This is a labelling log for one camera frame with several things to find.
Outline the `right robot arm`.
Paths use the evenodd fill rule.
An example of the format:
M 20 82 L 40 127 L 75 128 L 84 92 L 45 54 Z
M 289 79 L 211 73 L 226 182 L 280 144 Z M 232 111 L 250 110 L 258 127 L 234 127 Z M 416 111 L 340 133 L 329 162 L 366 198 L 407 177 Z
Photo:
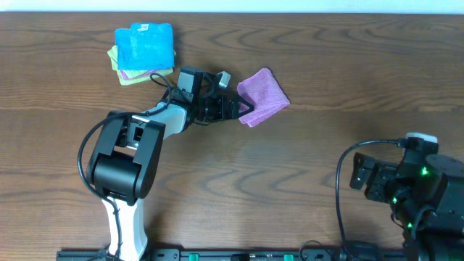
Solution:
M 430 154 L 382 162 L 357 153 L 350 183 L 389 204 L 403 228 L 406 260 L 463 261 L 463 163 Z

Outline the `purple microfiber cloth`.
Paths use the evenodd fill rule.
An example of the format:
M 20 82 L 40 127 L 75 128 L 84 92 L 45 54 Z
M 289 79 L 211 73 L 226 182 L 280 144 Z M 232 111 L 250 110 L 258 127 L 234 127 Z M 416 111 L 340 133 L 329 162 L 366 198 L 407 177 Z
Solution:
M 271 70 L 262 68 L 252 77 L 237 85 L 238 94 L 254 106 L 254 110 L 239 118 L 250 128 L 259 125 L 284 107 L 290 100 L 279 86 Z

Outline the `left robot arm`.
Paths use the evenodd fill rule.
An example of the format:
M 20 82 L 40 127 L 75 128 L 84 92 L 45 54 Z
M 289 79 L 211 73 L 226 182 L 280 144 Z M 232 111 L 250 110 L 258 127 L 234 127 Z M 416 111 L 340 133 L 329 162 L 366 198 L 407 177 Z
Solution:
M 88 167 L 79 172 L 107 209 L 107 259 L 140 260 L 144 255 L 144 198 L 154 183 L 163 141 L 192 123 L 235 120 L 253 110 L 254 105 L 238 94 L 176 94 L 145 112 L 111 111 L 97 124 L 101 132 Z

